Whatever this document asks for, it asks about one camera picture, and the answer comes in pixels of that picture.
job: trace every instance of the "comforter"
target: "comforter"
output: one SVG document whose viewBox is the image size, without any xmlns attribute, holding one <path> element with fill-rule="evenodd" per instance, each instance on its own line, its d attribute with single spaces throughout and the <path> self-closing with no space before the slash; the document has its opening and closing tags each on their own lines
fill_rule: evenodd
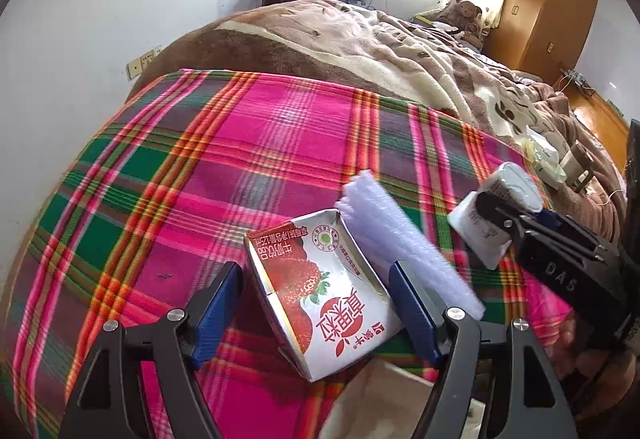
<svg viewBox="0 0 640 439">
<path fill-rule="evenodd" d="M 544 135 L 561 157 L 574 138 L 590 138 L 579 123 L 542 104 L 556 96 L 544 83 L 460 47 L 444 32 L 335 0 L 299 0 L 231 15 L 188 33 L 152 61 L 132 93 L 180 68 L 272 72 L 355 86 L 445 112 L 520 150 L 526 126 Z M 626 200 L 602 150 L 586 194 L 566 186 L 550 195 L 558 210 L 614 241 Z"/>
</svg>

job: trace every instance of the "bed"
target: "bed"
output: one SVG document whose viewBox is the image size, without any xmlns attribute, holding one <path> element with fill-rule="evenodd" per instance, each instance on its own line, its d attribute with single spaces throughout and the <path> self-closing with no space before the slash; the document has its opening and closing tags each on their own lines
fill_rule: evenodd
<svg viewBox="0 0 640 439">
<path fill-rule="evenodd" d="M 4 395 L 32 436 L 55 437 L 107 318 L 130 326 L 183 307 L 225 260 L 244 265 L 245 232 L 332 206 L 366 168 L 474 286 L 487 319 L 526 316 L 552 343 L 568 308 L 510 255 L 486 270 L 446 223 L 500 163 L 532 173 L 520 154 L 526 125 L 561 154 L 575 139 L 590 148 L 596 179 L 587 194 L 533 178 L 548 206 L 616 239 L 625 210 L 618 175 L 566 98 L 443 32 L 301 0 L 183 36 L 146 68 L 25 237 L 0 303 Z M 377 354 L 433 376 L 403 334 Z M 308 438 L 359 368 L 306 383 L 245 289 L 198 380 L 226 437 Z M 148 365 L 144 375 L 156 433 L 172 437 Z M 243 418 L 248 409 L 257 419 Z"/>
</svg>

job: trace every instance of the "wall outlet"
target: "wall outlet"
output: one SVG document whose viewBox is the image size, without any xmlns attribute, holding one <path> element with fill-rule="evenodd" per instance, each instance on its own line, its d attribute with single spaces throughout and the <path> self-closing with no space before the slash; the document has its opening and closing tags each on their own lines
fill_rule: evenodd
<svg viewBox="0 0 640 439">
<path fill-rule="evenodd" d="M 127 72 L 129 73 L 129 80 L 132 80 L 142 73 L 142 62 L 140 58 L 136 58 L 127 64 Z"/>
<path fill-rule="evenodd" d="M 153 51 L 149 51 L 148 53 L 142 54 L 142 56 L 140 56 L 140 63 L 142 63 L 142 70 L 145 70 L 146 66 L 148 66 L 148 64 L 151 63 L 153 59 L 154 59 Z"/>
</svg>

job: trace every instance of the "juice box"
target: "juice box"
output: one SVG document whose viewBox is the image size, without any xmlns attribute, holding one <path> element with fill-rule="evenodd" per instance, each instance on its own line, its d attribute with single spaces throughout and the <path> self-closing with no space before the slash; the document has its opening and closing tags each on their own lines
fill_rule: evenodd
<svg viewBox="0 0 640 439">
<path fill-rule="evenodd" d="M 308 381 L 340 371 L 404 326 L 338 210 L 245 235 L 280 352 Z"/>
</svg>

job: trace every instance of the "wardrobe door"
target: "wardrobe door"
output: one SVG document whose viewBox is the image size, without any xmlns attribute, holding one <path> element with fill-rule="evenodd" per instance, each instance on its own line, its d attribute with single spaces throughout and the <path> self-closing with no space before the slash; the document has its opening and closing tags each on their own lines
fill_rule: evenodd
<svg viewBox="0 0 640 439">
<path fill-rule="evenodd" d="M 575 67 L 591 28 L 598 0 L 545 0 L 531 35 L 522 70 L 552 84 L 561 69 Z"/>
<path fill-rule="evenodd" d="M 500 26 L 491 30 L 482 52 L 511 69 L 521 69 L 529 37 L 544 1 L 504 0 Z"/>
</svg>

